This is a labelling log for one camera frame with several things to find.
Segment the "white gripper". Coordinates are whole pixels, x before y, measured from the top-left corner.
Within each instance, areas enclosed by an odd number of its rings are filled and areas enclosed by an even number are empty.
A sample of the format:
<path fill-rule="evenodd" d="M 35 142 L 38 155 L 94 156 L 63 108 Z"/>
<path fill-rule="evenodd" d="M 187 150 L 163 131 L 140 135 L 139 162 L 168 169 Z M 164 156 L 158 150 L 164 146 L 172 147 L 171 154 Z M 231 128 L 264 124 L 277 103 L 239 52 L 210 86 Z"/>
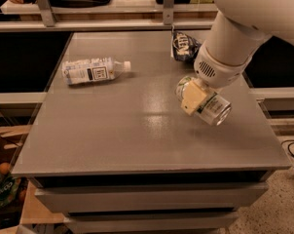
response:
<path fill-rule="evenodd" d="M 220 89 L 236 81 L 250 61 L 251 58 L 248 58 L 240 65 L 224 64 L 216 60 L 208 52 L 205 44 L 202 44 L 194 62 L 194 70 L 206 85 L 213 89 Z M 183 86 L 181 108 L 188 115 L 193 115 L 207 97 L 207 92 L 194 80 L 183 81 L 181 85 Z"/>

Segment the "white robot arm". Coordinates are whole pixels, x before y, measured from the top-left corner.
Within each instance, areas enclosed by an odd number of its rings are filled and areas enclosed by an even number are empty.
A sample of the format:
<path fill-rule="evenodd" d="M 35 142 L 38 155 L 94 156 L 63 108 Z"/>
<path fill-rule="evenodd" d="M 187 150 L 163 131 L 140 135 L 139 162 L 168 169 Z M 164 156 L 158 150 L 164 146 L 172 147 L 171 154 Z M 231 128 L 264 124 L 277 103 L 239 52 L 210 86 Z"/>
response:
<path fill-rule="evenodd" d="M 194 114 L 210 89 L 232 84 L 256 50 L 276 36 L 294 46 L 294 0 L 214 0 L 212 28 L 194 63 L 197 78 L 183 93 L 181 107 Z"/>

